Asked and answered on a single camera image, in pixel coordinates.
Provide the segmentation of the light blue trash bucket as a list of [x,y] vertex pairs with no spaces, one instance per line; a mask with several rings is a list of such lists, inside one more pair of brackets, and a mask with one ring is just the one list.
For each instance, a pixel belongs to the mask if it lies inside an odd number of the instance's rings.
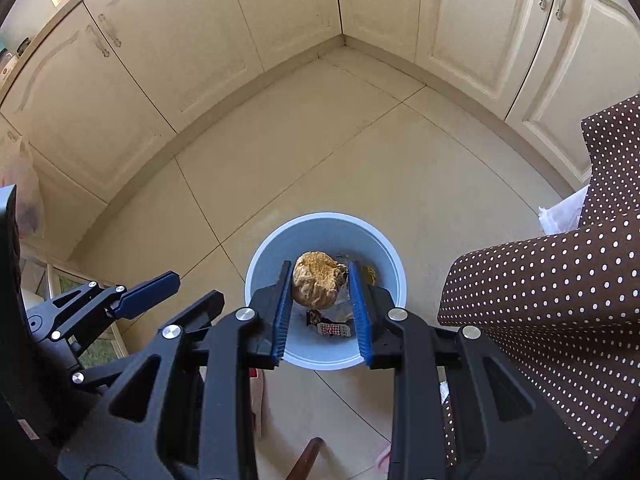
[[[374,226],[338,212],[305,214],[279,226],[258,246],[245,279],[244,299],[274,284],[285,260],[294,262],[304,252],[325,252],[341,262],[357,260],[376,273],[376,284],[403,308],[408,297],[404,266],[392,243]],[[319,372],[346,370],[363,362],[357,338],[323,336],[306,324],[304,309],[294,304],[283,359]]]

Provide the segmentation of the brown paper ball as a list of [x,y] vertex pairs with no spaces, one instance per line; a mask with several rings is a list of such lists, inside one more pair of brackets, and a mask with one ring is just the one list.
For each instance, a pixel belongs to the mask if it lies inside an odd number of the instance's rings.
[[304,252],[295,261],[293,299],[310,310],[326,310],[346,284],[348,269],[325,252]]

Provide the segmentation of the lower cream cabinets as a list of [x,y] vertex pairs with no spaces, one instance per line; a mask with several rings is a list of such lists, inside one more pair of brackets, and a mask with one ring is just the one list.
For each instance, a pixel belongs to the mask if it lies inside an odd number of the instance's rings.
[[578,120],[639,89],[639,0],[1,0],[22,237],[68,258],[179,134],[340,38],[465,93],[573,188]]

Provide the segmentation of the brown polka dot tablecloth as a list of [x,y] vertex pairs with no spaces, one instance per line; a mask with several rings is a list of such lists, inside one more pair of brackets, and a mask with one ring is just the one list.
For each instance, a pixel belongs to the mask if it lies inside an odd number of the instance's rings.
[[589,458],[639,401],[639,99],[582,120],[591,179],[578,225],[457,258],[437,321],[487,335]]

